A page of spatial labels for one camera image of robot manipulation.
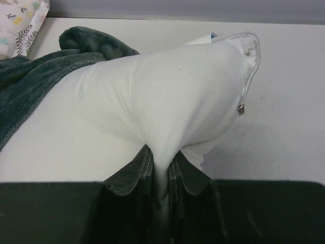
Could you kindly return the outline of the floral patterned white pillow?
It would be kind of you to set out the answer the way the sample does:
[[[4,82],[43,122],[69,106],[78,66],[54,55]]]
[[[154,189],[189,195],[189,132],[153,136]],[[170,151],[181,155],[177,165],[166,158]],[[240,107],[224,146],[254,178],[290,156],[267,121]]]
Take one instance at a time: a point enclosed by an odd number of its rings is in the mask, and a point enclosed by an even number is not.
[[[1,1],[1,59],[28,55],[49,9],[48,0]]]

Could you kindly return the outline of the dark green plush pillowcase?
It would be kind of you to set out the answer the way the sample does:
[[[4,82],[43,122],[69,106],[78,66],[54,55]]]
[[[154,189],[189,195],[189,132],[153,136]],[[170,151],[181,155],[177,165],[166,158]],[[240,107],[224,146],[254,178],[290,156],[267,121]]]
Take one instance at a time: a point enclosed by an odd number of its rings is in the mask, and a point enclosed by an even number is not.
[[[98,62],[139,52],[107,33],[74,26],[59,36],[60,50],[31,60],[1,60],[1,147],[30,117],[49,91],[67,74]]]

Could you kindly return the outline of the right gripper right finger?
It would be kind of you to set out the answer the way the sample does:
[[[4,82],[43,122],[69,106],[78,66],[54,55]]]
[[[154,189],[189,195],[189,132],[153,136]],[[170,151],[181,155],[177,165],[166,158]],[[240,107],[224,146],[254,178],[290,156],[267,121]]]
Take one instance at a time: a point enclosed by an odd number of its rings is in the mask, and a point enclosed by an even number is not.
[[[168,167],[170,237],[173,243],[228,243],[213,180],[179,151]]]

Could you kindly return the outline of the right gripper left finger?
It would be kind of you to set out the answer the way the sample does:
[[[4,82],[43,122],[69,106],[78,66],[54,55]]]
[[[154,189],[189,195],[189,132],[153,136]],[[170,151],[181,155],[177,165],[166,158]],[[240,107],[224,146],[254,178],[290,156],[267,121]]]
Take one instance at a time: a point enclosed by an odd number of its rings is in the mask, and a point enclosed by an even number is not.
[[[153,154],[144,145],[101,184],[89,243],[148,243],[153,175]]]

